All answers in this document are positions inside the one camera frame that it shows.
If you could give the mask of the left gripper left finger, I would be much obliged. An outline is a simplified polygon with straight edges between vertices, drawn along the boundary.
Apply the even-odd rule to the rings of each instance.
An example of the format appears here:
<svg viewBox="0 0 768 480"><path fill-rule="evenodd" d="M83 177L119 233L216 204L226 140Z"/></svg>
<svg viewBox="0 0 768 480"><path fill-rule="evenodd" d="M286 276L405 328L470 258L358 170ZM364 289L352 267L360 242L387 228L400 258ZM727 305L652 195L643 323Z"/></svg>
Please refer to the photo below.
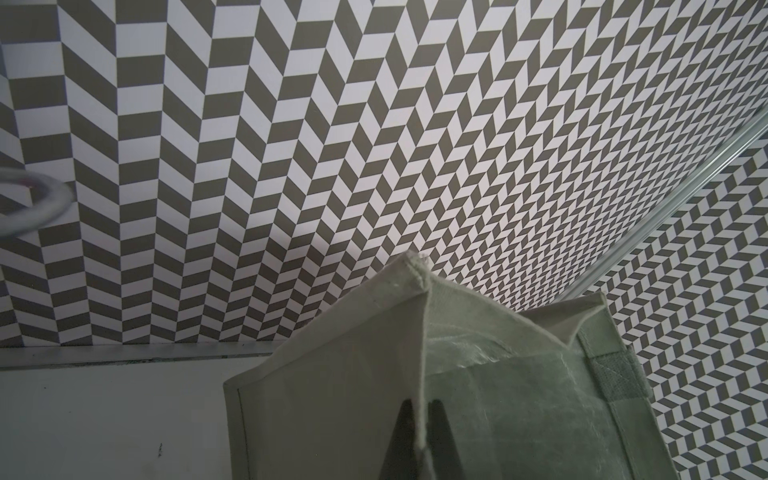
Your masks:
<svg viewBox="0 0 768 480"><path fill-rule="evenodd" d="M398 412L379 473L379 480L416 480L418 478L415 436L413 405L410 400L405 400Z"/></svg>

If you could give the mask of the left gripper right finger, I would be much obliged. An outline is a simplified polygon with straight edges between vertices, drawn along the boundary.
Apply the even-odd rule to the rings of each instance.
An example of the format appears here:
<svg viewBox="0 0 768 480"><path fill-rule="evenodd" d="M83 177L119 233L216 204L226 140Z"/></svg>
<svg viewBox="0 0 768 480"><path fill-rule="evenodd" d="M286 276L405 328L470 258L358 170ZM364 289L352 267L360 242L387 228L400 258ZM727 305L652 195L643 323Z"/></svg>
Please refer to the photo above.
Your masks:
<svg viewBox="0 0 768 480"><path fill-rule="evenodd" d="M465 473L447 411L440 400L433 400L428 405L427 440L433 477L439 480L464 480Z"/></svg>

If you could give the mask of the green canvas bag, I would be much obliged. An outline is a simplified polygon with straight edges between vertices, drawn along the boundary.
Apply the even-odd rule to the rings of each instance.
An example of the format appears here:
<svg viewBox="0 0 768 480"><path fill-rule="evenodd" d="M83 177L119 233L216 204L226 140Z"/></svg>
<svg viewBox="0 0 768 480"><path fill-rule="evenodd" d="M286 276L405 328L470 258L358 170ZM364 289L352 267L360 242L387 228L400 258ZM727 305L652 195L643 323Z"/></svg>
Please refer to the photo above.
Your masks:
<svg viewBox="0 0 768 480"><path fill-rule="evenodd" d="M236 479L379 479L405 400L465 479L673 479L639 361L602 294L515 312L405 253L224 384Z"/></svg>

